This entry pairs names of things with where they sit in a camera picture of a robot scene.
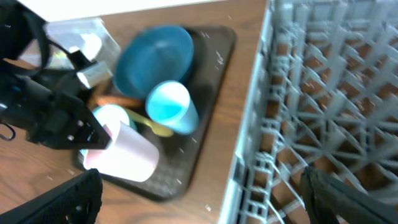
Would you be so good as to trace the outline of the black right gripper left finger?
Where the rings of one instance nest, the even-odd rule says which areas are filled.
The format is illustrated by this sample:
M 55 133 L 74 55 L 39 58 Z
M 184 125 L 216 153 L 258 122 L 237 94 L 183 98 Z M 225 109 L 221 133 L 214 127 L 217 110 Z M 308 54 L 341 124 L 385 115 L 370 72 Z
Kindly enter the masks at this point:
M 103 183 L 87 170 L 56 188 L 1 214 L 1 223 L 94 224 L 102 206 Z

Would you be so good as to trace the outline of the pink cup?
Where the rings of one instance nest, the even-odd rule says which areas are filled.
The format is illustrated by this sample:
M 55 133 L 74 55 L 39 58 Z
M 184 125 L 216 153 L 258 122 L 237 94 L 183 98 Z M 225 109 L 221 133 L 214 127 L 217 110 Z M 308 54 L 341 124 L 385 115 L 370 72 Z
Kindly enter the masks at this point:
M 120 120 L 104 123 L 103 127 L 111 140 L 105 149 L 82 149 L 83 167 L 133 182 L 149 179 L 159 163 L 157 147 Z

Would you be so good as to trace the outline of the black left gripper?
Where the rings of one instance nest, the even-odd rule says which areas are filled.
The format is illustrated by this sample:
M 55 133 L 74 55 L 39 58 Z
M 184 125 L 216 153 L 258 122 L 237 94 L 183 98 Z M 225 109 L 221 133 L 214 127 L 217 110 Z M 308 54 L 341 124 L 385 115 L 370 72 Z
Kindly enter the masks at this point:
M 1 78 L 1 124 L 49 148 L 105 149 L 111 140 L 79 98 L 15 75 Z

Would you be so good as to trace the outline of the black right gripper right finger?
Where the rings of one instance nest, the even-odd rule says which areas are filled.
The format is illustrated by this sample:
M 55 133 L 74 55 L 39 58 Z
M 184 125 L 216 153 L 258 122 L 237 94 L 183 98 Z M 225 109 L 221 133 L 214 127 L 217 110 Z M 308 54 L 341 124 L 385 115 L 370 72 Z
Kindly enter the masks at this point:
M 311 224 L 397 224 L 397 210 L 352 189 L 320 169 L 304 168 L 300 190 Z

